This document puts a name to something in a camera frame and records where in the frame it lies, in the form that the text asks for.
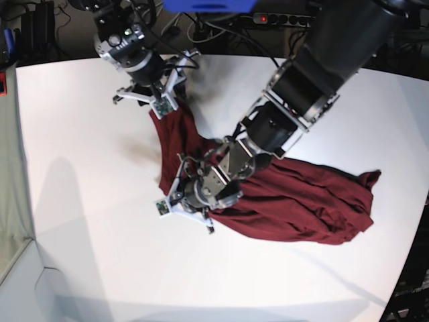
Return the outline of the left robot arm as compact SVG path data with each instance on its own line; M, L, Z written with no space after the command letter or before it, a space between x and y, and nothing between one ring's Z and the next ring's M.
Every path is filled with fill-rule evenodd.
M260 100L235 133L203 157L180 154L161 216L179 214L212 227L208 213L232 207L240 184L283 145L307 131L335 102L338 90L366 63L416 5L415 1L331 1L317 15L308 38L276 71Z

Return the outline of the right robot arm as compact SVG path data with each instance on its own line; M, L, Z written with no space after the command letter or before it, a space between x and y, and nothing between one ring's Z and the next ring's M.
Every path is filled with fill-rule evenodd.
M92 14L97 28L95 50L118 71L127 73L128 87L117 90L113 102L133 100L148 105L158 119L178 109L179 97L186 94L187 69L199 68L197 49L173 49L162 58L146 35L154 35L157 20L154 1L71 1L77 10Z

